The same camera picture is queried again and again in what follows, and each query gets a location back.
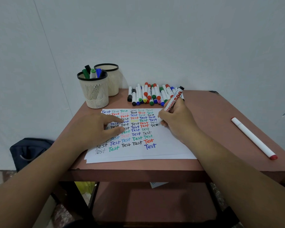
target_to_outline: red marker cap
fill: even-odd
[[[274,154],[274,155],[270,156],[269,158],[270,158],[270,160],[276,160],[277,159],[277,155]]]

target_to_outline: stack of paper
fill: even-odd
[[[87,163],[140,159],[196,159],[191,151],[168,128],[157,126],[161,109],[103,109],[102,113],[124,119],[106,129],[123,126],[125,131],[88,150]]]

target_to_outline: floor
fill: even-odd
[[[15,171],[0,171],[0,184],[6,182],[9,178],[16,174]],[[221,195],[220,191],[217,189],[215,184],[211,184],[213,192],[215,192],[216,198],[219,202],[219,205],[222,210],[224,210],[228,205],[225,202],[223,196]],[[85,193],[83,194],[83,198],[85,202],[88,204],[90,200],[91,194]],[[51,216],[49,224],[46,228],[63,228],[66,224],[72,222],[74,219],[71,214],[65,209],[62,204],[58,204],[54,212]],[[242,228],[242,224],[239,223],[235,226],[236,228]]]

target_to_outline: mesh pen holder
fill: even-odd
[[[115,96],[119,91],[119,83],[121,80],[121,72],[119,67],[116,64],[103,63],[94,66],[94,69],[102,69],[108,73],[108,88],[109,88],[109,97]]]
[[[108,74],[102,70],[99,78],[84,78],[83,72],[77,74],[87,106],[99,109],[109,104]]]

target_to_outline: white wall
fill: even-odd
[[[56,139],[72,118],[33,0],[0,0],[0,169],[10,146]]]

